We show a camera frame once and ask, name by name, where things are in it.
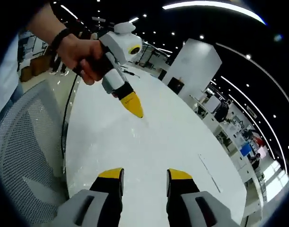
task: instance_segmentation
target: hand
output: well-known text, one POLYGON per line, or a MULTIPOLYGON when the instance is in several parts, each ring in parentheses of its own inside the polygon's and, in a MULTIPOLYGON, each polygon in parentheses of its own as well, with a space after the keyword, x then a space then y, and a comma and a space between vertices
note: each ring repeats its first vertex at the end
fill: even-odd
POLYGON ((85 60, 88 56, 93 56, 96 60, 102 57, 103 51, 99 40, 83 40, 69 34, 60 43, 57 53, 62 62, 71 70, 81 64, 83 68, 81 76, 87 85, 92 85, 95 81, 102 79, 103 75, 93 71, 85 60))

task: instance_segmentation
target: gray mesh fabric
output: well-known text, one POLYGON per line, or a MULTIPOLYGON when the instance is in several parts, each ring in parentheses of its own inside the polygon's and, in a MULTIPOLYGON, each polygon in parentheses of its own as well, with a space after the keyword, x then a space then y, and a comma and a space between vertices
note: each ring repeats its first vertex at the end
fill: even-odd
POLYGON ((27 91, 0 123, 0 179, 31 224, 48 223, 65 202, 61 115, 49 85, 27 91))

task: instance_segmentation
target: office desk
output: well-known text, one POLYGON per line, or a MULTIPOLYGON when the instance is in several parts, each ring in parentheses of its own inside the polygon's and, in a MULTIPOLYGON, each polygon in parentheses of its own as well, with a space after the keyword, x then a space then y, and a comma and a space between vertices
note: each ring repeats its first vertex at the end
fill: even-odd
POLYGON ((102 171, 123 167, 120 226, 167 227, 166 170, 174 168, 192 175, 199 189, 229 207, 240 223, 246 189, 217 139, 165 84, 127 67, 140 76, 127 78, 141 100, 142 119, 108 95, 101 82, 79 85, 66 145, 70 196, 89 189, 102 171))

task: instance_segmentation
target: white tabletop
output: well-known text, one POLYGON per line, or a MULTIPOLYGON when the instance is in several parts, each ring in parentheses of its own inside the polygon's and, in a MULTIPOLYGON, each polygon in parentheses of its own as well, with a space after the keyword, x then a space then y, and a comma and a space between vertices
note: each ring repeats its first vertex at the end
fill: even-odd
POLYGON ((199 189, 218 198, 240 224, 246 189, 225 150, 160 80, 131 66, 128 70, 140 76, 127 75, 127 79, 141 100, 142 119, 108 95, 101 82, 79 85, 66 146, 70 196, 89 189, 99 173, 123 167, 119 225, 167 227, 166 170, 173 168, 192 175, 199 189))

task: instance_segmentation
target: ceiling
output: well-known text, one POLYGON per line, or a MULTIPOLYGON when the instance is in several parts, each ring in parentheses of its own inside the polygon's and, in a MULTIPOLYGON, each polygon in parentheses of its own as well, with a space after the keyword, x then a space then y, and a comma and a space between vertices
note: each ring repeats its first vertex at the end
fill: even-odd
MULTIPOLYGON (((69 26, 82 28, 81 23, 76 22, 74 17, 60 7, 63 4, 92 32, 99 31, 98 22, 92 17, 105 19, 105 23, 100 23, 104 27, 111 22, 116 24, 139 17, 139 20, 134 22, 135 33, 151 44, 155 42, 156 47, 172 51, 172 61, 182 48, 183 41, 188 38, 199 39, 200 35, 204 35, 203 41, 215 46, 223 62, 215 76, 217 86, 221 87, 219 90, 227 96, 228 89, 231 89, 230 94, 239 103, 247 104, 255 110, 243 95, 220 76, 226 77, 240 88, 265 115, 278 136, 285 158, 289 160, 289 103, 278 87, 250 61, 215 45, 220 43, 242 54, 250 54, 252 60, 268 71, 289 97, 289 9, 266 0, 248 0, 242 3, 243 6, 246 4, 246 8, 255 10, 266 22, 267 25, 264 25, 251 17, 227 9, 162 9, 162 6, 170 3, 175 1, 61 0, 52 4, 52 8, 59 19, 68 21, 69 26), (280 41, 274 40, 277 34, 282 36, 280 41)), ((258 115, 256 121, 261 121, 261 130, 272 140, 270 145, 273 151, 279 154, 280 149, 273 133, 258 111, 255 112, 258 115)))

